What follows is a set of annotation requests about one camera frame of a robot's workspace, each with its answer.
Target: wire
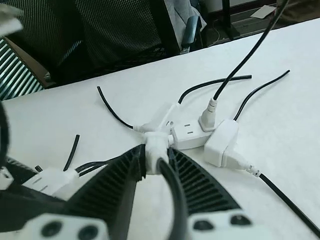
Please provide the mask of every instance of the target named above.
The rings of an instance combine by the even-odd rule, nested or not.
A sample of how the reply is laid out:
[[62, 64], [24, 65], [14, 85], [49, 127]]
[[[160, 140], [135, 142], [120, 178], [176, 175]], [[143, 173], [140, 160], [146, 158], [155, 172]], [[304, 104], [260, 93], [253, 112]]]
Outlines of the wire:
[[100, 168], [100, 167], [102, 167], [102, 166], [106, 166], [107, 164], [104, 164], [104, 165], [95, 165], [95, 166], [93, 166], [93, 167], [91, 167], [91, 168], [89, 168], [89, 169], [87, 169], [87, 170], [85, 170], [85, 171], [82, 171], [82, 172], [80, 172], [79, 173], [79, 177], [82, 177], [83, 175], [86, 175], [86, 174], [88, 174], [88, 173], [91, 173], [92, 171], [94, 171], [94, 170], [96, 170], [96, 169], [98, 169], [98, 168]]
[[215, 30], [215, 32], [218, 34], [218, 38], [217, 38], [213, 43], [211, 43], [211, 44], [208, 46], [208, 48], [211, 47], [211, 46], [213, 46], [213, 45], [215, 45], [215, 44], [220, 40], [220, 33], [219, 33], [219, 31], [218, 31], [217, 29], [215, 29], [214, 27], [213, 27], [212, 29]]
[[308, 228], [320, 238], [320, 229], [265, 175], [261, 174], [260, 178], [291, 208], [291, 210], [308, 226]]
[[[244, 79], [252, 79], [252, 75], [244, 75], [244, 76], [235, 76], [233, 78], [231, 78], [230, 81], [235, 81], [235, 80], [244, 80]], [[181, 104], [182, 101], [184, 100], [184, 98], [186, 97], [187, 94], [191, 93], [194, 90], [212, 85], [212, 84], [218, 84], [218, 83], [222, 83], [223, 81], [225, 81], [225, 78], [221, 78], [221, 79], [217, 79], [217, 80], [212, 80], [212, 81], [207, 81], [201, 84], [198, 84], [196, 86], [190, 87], [189, 89], [187, 89], [186, 91], [184, 91], [184, 93], [182, 93], [181, 97], [178, 100], [178, 103]]]
[[168, 240], [186, 239], [187, 203], [180, 180], [172, 167], [162, 158], [159, 158], [157, 161], [157, 169], [169, 185], [173, 198], [174, 220]]
[[0, 101], [0, 168], [6, 164], [9, 147], [9, 127], [5, 108]]
[[79, 142], [79, 138], [80, 138], [79, 134], [75, 135], [75, 139], [74, 139], [74, 142], [73, 142], [72, 150], [71, 150], [69, 158], [66, 161], [66, 164], [65, 164], [65, 166], [63, 168], [64, 172], [68, 170], [68, 168], [69, 168], [69, 166], [71, 164], [71, 161], [74, 158], [74, 155], [75, 155], [75, 152], [76, 152], [76, 149], [77, 149], [77, 145], [78, 145], [78, 142]]
[[111, 108], [111, 106], [109, 105], [109, 103], [107, 102], [104, 94], [102, 93], [102, 90], [100, 88], [100, 86], [97, 86], [96, 87], [98, 89], [98, 92], [100, 94], [100, 97], [102, 99], [102, 101], [104, 102], [105, 106], [109, 109], [110, 113], [120, 122], [122, 123], [123, 125], [125, 125], [126, 127], [130, 128], [130, 129], [133, 129], [134, 127], [129, 125], [128, 123], [126, 123], [125, 121], [123, 121], [116, 113], [115, 111]]
[[269, 25], [264, 30], [262, 36], [257, 41], [257, 43], [254, 45], [254, 47], [251, 49], [251, 51], [245, 56], [245, 58], [240, 62], [238, 66], [229, 74], [229, 76], [225, 79], [225, 81], [221, 84], [221, 86], [216, 91], [213, 99], [217, 100], [219, 95], [221, 94], [222, 90], [226, 87], [227, 83], [231, 80], [231, 78], [242, 68], [242, 66], [249, 60], [249, 58], [255, 53], [255, 51], [258, 49], [258, 47], [261, 45], [261, 43], [264, 41], [270, 30], [274, 27], [276, 22], [278, 21], [280, 15], [283, 13], [287, 3], [289, 0], [284, 0], [282, 5], [280, 6], [279, 10], [277, 11], [274, 18], [270, 21]]
[[92, 161], [92, 162], [87, 162], [87, 163], [85, 163], [85, 164], [83, 164], [83, 165], [81, 165], [81, 166], [78, 166], [78, 167], [75, 169], [75, 171], [78, 172], [78, 173], [80, 173], [80, 172], [82, 172], [83, 170], [86, 170], [86, 169], [91, 168], [91, 167], [94, 167], [94, 166], [104, 166], [104, 165], [106, 165], [106, 164], [109, 164], [109, 163], [113, 162], [113, 161], [114, 161], [115, 159], [117, 159], [117, 158], [118, 158], [118, 156], [117, 156], [117, 157], [114, 157], [114, 158], [112, 158], [112, 159], [106, 160], [106, 161]]
[[269, 86], [270, 84], [273, 84], [273, 83], [275, 83], [276, 81], [282, 79], [282, 78], [283, 78], [285, 75], [287, 75], [289, 72], [290, 72], [290, 70], [287, 70], [284, 74], [282, 74], [281, 76], [278, 76], [276, 79], [274, 79], [274, 80], [272, 80], [272, 81], [269, 81], [269, 82], [267, 82], [267, 83], [265, 83], [265, 84], [257, 87], [257, 88], [256, 88], [255, 90], [253, 90], [252, 92], [250, 92], [249, 95], [246, 96], [246, 98], [245, 98], [245, 99], [243, 100], [243, 102], [241, 103], [241, 106], [240, 106], [240, 108], [239, 108], [238, 112], [236, 113], [236, 115], [235, 115], [235, 117], [234, 117], [233, 120], [235, 120], [235, 121], [238, 120], [238, 118], [239, 118], [242, 110], [244, 109], [246, 103], [248, 102], [248, 100], [249, 100], [256, 92], [258, 92], [259, 90], [263, 89], [264, 87]]

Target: black mesh chair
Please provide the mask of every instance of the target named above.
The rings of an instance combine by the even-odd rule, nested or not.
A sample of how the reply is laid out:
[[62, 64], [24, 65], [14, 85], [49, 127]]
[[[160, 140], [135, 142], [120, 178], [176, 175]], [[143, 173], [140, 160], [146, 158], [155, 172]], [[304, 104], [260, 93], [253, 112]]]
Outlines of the black mesh chair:
[[6, 0], [24, 11], [8, 38], [64, 85], [202, 48], [192, 16], [181, 46], [164, 0]]

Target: power outlet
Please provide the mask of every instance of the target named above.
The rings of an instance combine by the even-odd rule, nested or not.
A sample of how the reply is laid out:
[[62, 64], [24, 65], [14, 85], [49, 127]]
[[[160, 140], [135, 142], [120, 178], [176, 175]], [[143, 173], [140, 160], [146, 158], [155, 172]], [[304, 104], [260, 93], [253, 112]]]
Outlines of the power outlet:
[[183, 150], [205, 145], [212, 131], [204, 132], [198, 120], [191, 120], [175, 124], [171, 129], [171, 134], [173, 136], [174, 148]]

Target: white table surface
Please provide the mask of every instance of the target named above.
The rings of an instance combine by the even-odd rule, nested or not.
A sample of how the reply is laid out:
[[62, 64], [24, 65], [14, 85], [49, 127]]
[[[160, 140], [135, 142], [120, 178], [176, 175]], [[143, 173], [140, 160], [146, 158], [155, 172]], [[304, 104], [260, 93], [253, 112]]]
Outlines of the white table surface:
[[[320, 226], [320, 19], [273, 30], [237, 74], [253, 79], [230, 83], [217, 107], [217, 123], [233, 118], [244, 97], [287, 69], [283, 80], [257, 93], [240, 118], [236, 150], [259, 167], [315, 224]], [[43, 169], [63, 168], [76, 134], [71, 167], [118, 156], [142, 142], [117, 122], [98, 94], [126, 122], [147, 122], [163, 102], [176, 102], [196, 84], [224, 78], [260, 35], [127, 69], [4, 102], [10, 122], [9, 156]], [[197, 118], [218, 85], [193, 92], [183, 109]], [[184, 151], [209, 171], [256, 223], [277, 239], [316, 239], [262, 180], [203, 162], [203, 148]], [[78, 187], [94, 173], [82, 177]], [[170, 191], [161, 176], [137, 184], [128, 240], [162, 240], [172, 220]]]

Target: white paper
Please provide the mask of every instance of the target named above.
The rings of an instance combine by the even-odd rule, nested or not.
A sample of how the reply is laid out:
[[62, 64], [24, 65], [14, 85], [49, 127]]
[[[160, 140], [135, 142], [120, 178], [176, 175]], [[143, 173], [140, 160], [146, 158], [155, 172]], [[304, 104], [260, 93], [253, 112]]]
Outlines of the white paper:
[[266, 16], [272, 13], [275, 9], [276, 7], [274, 6], [264, 5], [258, 11], [252, 14], [250, 17], [257, 18], [257, 19], [264, 19]]

